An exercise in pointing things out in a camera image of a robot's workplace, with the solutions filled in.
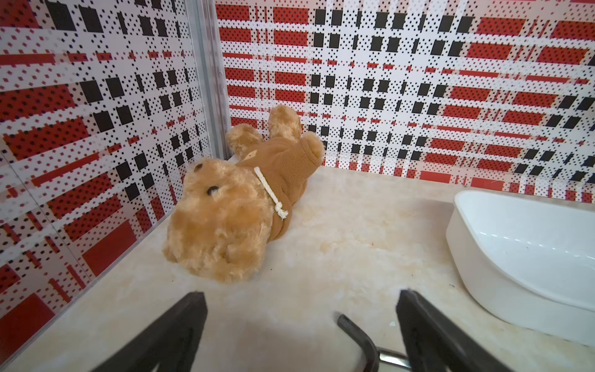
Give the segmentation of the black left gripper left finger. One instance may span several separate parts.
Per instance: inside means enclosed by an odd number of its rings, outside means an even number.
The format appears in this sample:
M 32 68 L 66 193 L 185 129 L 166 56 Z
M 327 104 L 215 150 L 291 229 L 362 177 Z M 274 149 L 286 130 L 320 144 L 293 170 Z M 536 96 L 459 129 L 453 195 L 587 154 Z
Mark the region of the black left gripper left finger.
M 189 371 L 208 315 L 205 295 L 193 291 L 95 371 Z

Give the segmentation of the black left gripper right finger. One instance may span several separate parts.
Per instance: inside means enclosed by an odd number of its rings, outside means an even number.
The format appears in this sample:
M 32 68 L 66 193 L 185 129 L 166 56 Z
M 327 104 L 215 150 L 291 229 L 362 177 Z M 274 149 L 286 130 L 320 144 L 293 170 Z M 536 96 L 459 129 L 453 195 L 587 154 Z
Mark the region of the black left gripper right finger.
M 396 313 L 413 371 L 509 371 L 421 294 L 400 293 Z

